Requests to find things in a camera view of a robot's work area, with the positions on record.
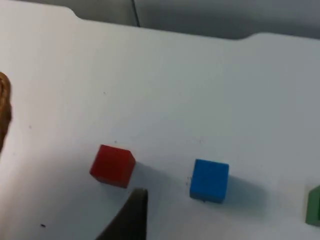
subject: table surface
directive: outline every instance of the table surface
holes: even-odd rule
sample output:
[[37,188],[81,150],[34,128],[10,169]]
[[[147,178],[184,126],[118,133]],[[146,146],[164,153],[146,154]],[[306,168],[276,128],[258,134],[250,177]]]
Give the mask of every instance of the table surface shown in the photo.
[[[149,240],[318,240],[304,219],[320,185],[319,63],[313,39],[215,39],[0,0],[13,86],[0,239],[94,239],[144,187]],[[132,151],[128,189],[89,175],[100,144]],[[230,164],[224,204],[189,198],[196,158]]]

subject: background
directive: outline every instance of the background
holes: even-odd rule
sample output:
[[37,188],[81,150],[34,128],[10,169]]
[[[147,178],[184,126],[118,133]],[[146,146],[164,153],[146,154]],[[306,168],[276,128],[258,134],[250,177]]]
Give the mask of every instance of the background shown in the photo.
[[84,19],[227,39],[260,32],[320,38],[318,0],[27,0]]

